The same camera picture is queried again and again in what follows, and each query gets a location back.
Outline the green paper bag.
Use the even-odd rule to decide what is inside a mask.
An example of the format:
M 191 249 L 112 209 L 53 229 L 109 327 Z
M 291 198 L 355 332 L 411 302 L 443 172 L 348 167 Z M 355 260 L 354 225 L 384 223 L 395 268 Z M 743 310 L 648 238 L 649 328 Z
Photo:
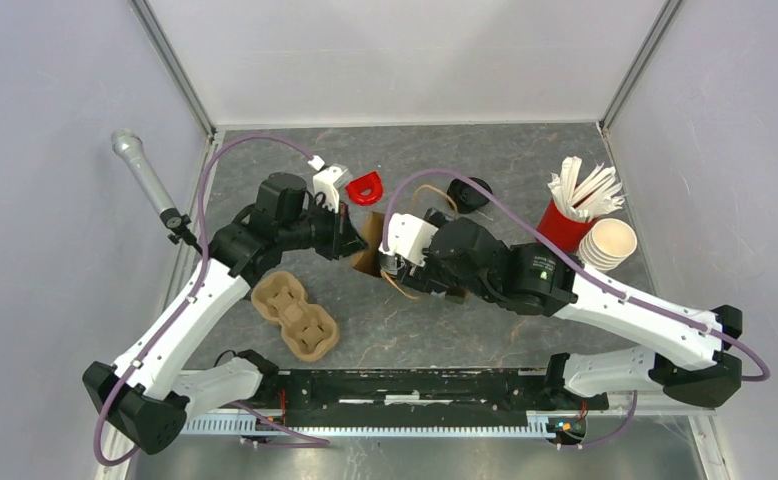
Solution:
M 427 210 L 417 207 L 419 197 L 424 191 L 432 191 L 440 196 L 440 202 L 447 205 L 451 213 L 445 214 L 435 207 L 434 202 L 428 204 Z M 456 202 L 445 191 L 430 184 L 423 184 L 414 191 L 403 214 L 418 214 L 420 218 L 427 217 L 428 223 L 436 225 L 444 224 L 459 216 L 459 210 Z M 423 266 L 413 264 L 403 257 L 393 260 L 380 252 L 384 220 L 385 214 L 377 210 L 370 210 L 365 217 L 360 233 L 367 241 L 368 248 L 353 255 L 353 268 L 361 273 L 383 278 L 403 296 L 412 300 L 420 299 L 424 295 L 432 295 L 458 304 L 465 303 L 469 296 L 467 290 L 457 286 L 437 285 L 434 281 L 425 280 Z

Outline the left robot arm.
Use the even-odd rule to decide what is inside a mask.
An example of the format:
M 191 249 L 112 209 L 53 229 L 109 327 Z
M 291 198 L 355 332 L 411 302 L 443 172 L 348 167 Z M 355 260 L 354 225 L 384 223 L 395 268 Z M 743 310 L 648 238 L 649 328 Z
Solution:
M 339 166 L 310 182 L 282 172 L 264 180 L 253 204 L 213 236 L 201 262 L 150 329 L 110 364 L 93 362 L 84 386 L 101 420 L 153 455 L 191 419 L 234 401 L 271 405 L 279 381 L 269 367 L 239 354 L 226 363 L 185 375 L 182 369 L 222 316 L 244 299 L 283 253 L 312 250 L 339 260 L 366 247 L 340 193 L 351 180 Z

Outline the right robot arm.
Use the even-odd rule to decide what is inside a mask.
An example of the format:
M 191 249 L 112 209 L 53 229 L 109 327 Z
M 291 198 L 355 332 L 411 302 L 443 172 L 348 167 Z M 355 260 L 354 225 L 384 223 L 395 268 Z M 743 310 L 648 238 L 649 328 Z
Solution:
M 601 354 L 553 355 L 545 400 L 567 408 L 610 392 L 657 391 L 701 408 L 718 408 L 742 386 L 742 362 L 730 342 L 742 313 L 724 305 L 697 311 L 634 290 L 591 268 L 575 271 L 541 243 L 506 245 L 485 227 L 432 209 L 394 214 L 380 247 L 390 276 L 434 296 L 472 294 L 523 316 L 574 321 L 613 333 L 632 347 Z

